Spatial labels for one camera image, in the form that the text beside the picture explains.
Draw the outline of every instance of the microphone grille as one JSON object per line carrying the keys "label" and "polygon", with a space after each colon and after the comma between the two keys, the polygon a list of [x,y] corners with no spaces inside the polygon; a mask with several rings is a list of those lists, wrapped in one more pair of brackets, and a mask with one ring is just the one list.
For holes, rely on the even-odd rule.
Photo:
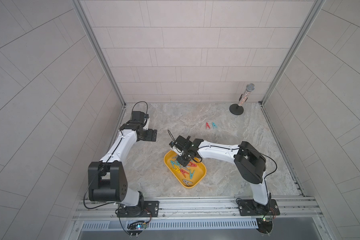
{"label": "microphone grille", "polygon": [[246,90],[248,92],[252,92],[254,90],[254,84],[253,83],[248,84]]}

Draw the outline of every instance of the gray marble surface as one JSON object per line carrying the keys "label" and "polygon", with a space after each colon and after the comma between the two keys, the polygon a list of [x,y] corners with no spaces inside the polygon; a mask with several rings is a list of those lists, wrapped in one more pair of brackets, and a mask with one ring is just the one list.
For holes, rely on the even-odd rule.
{"label": "gray marble surface", "polygon": [[[267,186],[273,196],[298,195],[289,170],[276,145],[271,130],[258,103],[245,103],[244,114],[229,112],[230,103],[154,103],[148,104],[149,128],[157,129],[156,142],[139,141],[134,144],[124,164],[128,187],[142,191],[145,197],[209,197],[251,196],[250,185],[234,164],[203,159],[207,174],[192,189],[184,188],[164,164],[164,155],[170,150],[169,129],[175,139],[178,135],[201,138],[220,144],[251,143],[258,151],[272,157],[278,169],[267,177]],[[128,104],[122,123],[129,120],[133,104]],[[139,103],[135,110],[145,112]],[[217,129],[205,129],[208,122]],[[267,159],[267,172],[274,163]]]}

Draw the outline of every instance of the teal clothespin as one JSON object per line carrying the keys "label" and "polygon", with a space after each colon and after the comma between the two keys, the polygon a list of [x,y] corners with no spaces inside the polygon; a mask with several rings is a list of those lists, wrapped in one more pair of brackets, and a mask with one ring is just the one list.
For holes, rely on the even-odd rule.
{"label": "teal clothespin", "polygon": [[191,172],[191,170],[189,170],[189,178],[190,179],[192,179],[194,173],[195,173],[195,170],[193,172]]}

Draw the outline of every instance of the white tiled wall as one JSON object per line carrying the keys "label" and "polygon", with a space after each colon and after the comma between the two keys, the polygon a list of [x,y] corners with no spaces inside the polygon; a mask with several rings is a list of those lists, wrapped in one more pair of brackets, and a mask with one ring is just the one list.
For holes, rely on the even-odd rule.
{"label": "white tiled wall", "polygon": [[127,102],[257,102],[313,1],[81,3]]}
{"label": "white tiled wall", "polygon": [[265,108],[337,239],[360,239],[360,0],[327,0]]}
{"label": "white tiled wall", "polygon": [[64,234],[120,110],[69,0],[0,0],[0,239]]}

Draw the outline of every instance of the yellow tray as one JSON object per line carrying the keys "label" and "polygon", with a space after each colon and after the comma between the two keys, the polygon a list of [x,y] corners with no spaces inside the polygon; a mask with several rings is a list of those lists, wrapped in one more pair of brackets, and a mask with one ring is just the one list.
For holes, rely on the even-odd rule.
{"label": "yellow tray", "polygon": [[167,152],[164,157],[165,165],[169,168],[181,185],[183,185],[183,187],[192,188],[196,186],[206,175],[205,165],[202,162],[199,162],[200,159],[195,157],[194,159],[196,159],[197,162],[190,161],[188,166],[185,168],[178,163],[176,160],[177,156],[176,152],[172,150]]}

